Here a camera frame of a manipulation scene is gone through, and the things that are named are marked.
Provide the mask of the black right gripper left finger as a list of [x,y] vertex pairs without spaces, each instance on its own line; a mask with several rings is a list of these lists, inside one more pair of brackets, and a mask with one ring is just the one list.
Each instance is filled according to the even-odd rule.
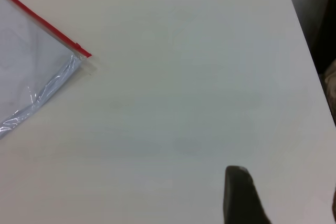
[[271,223],[267,217],[249,171],[242,166],[227,166],[223,199],[224,224]]

